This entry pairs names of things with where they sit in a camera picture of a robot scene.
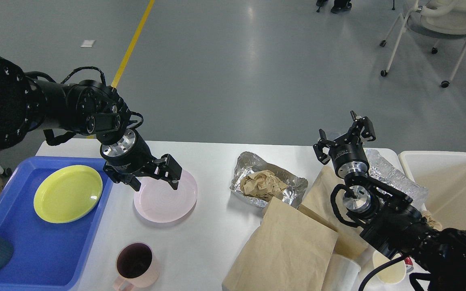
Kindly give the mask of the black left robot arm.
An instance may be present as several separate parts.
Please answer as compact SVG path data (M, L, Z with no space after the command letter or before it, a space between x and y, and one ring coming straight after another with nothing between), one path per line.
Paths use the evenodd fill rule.
M177 190L182 167L170 155L157 158L137 128L141 114L131 111L116 88L100 81L55 82L44 72L24 72L0 57L0 151L17 145L40 129L50 146L76 135L96 136L103 170L115 183L140 190L139 177L168 182Z

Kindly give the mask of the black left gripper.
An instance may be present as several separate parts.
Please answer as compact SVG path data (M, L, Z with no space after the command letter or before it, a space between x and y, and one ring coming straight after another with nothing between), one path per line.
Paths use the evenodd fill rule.
M117 143L102 144L100 155L106 161L104 171L114 183L130 186L135 192L141 187L137 177L152 177L166 181L173 190L179 188L182 167L171 154L155 158L135 129L126 129Z

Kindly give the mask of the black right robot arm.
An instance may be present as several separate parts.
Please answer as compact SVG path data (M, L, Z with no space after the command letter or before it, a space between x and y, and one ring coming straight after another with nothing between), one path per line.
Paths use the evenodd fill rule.
M373 124L354 111L351 118L347 133L335 140L319 129L313 149L322 164L332 162L343 180L330 194L335 217L346 226L361 227L361 238L389 259L363 278L359 290L378 272L410 257L425 271L409 275L414 290L421 291L419 281L427 280L429 291L466 291L466 230L435 230L410 196L371 177L363 144L376 139Z

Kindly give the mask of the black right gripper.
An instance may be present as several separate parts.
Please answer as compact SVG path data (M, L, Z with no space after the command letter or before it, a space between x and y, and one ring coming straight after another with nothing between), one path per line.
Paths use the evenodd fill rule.
M373 123L367 116L359 116L350 111L353 123L348 129L348 136L341 136L334 141L328 140L323 129L319 129L319 138L313 144L316 158L322 164L332 161L335 174L341 179L348 175L368 176L369 162L364 152L363 143L377 140Z

